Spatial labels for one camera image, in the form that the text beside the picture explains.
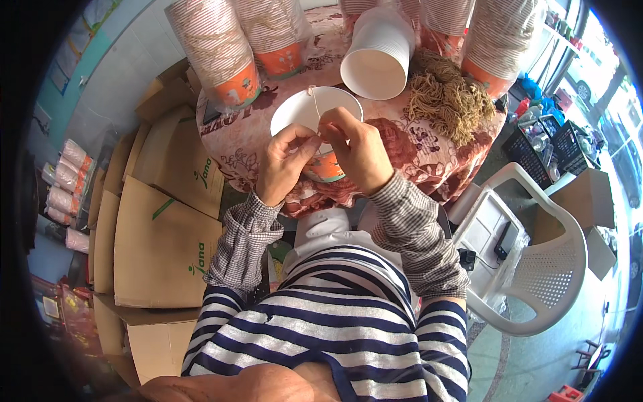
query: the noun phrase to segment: white plastic chair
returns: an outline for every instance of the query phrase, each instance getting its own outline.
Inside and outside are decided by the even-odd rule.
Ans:
[[[471,184],[449,211],[449,220],[458,220],[471,209],[485,186],[496,188],[516,179],[548,214],[564,227],[565,234],[523,250],[513,282],[501,292],[525,302],[536,312],[527,322],[510,321],[489,307],[471,289],[467,290],[467,307],[495,329],[513,336],[532,336],[556,324],[573,306],[583,285],[587,267],[587,245],[576,219],[555,204],[517,163],[504,166],[482,187]]]

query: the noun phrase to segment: floral tablecloth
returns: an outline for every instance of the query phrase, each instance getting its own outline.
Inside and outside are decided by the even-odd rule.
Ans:
[[[342,39],[339,7],[315,8],[306,11],[306,16],[315,34],[313,52],[317,57],[309,59],[305,71],[283,81],[264,81],[263,92],[250,106],[206,125],[207,99],[203,92],[199,97],[197,123],[203,144],[232,187],[241,192],[249,192],[257,180],[259,155],[270,140],[270,120],[284,100],[310,85],[350,92],[340,77],[340,62],[349,44]],[[473,132],[474,140],[456,148],[451,140],[434,133],[431,122],[409,120],[403,112],[408,95],[405,90],[387,101],[357,98],[365,122],[379,129],[393,167],[440,203],[454,201],[484,162],[505,114],[496,113],[491,121],[480,122]],[[282,213],[301,218],[333,206],[351,207],[362,196],[349,178],[318,183],[302,175],[286,197]]]

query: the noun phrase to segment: jana logo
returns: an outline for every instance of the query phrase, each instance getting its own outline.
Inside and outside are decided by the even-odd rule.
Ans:
[[[192,276],[194,276],[194,273],[196,272],[196,270],[201,271],[201,273],[205,275],[205,271],[203,270],[203,268],[205,268],[204,251],[205,251],[205,244],[200,242],[199,243],[199,265],[197,266],[197,264],[192,264],[188,266],[188,271],[192,272]]]
[[[196,170],[193,172],[194,173],[194,179],[198,180],[201,178],[203,180],[203,185],[205,188],[208,188],[208,182],[205,181],[205,179],[208,177],[208,172],[210,171],[210,165],[212,164],[212,160],[208,158],[208,160],[205,161],[205,166],[203,167],[203,173],[199,173]]]

